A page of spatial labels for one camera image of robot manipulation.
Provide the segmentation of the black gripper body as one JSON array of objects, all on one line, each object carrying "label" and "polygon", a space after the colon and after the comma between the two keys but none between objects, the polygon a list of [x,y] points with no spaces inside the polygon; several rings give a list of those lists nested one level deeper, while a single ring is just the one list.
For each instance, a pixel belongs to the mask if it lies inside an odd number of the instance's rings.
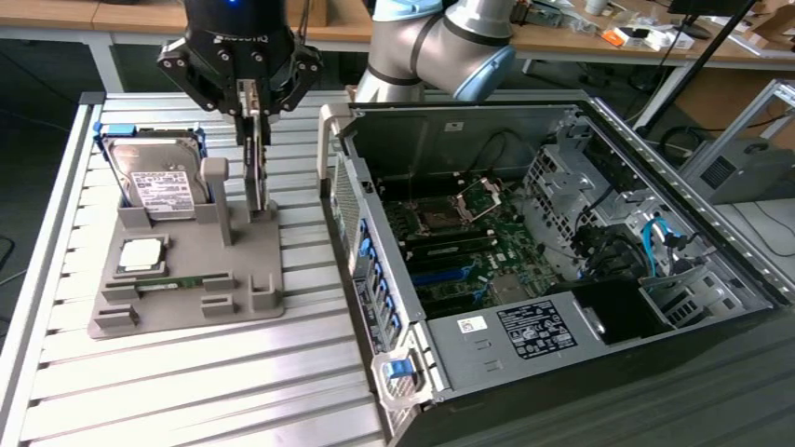
[{"label": "black gripper body", "polygon": [[296,46],[284,1],[187,1],[185,39],[212,40],[232,51],[235,75],[277,88]]}]

